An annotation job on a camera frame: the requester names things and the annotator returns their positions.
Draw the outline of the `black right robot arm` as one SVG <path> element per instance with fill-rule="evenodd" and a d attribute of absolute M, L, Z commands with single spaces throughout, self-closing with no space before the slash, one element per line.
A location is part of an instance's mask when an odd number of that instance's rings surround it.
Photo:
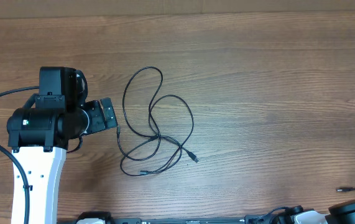
<path fill-rule="evenodd" d="M 271 219 L 272 224 L 355 224 L 355 200 L 330 207 L 328 214 L 303 210 L 301 206 L 288 209 Z"/>

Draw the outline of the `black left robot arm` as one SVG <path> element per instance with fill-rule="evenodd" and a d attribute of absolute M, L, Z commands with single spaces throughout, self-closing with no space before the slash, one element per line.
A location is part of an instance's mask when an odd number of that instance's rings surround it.
<path fill-rule="evenodd" d="M 110 98 L 86 101 L 82 71 L 41 67 L 39 92 L 7 121 L 14 166 L 12 223 L 56 223 L 58 190 L 71 139 L 118 125 Z"/>

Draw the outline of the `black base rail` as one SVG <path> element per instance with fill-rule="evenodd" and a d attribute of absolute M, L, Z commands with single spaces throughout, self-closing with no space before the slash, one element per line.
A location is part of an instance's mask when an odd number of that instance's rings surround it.
<path fill-rule="evenodd" d="M 156 218 L 156 219 L 141 219 L 141 218 L 113 218 L 115 224 L 274 224 L 277 223 L 276 218 L 266 216 L 259 218 L 259 215 L 246 215 L 244 217 L 218 217 L 218 218 Z"/>

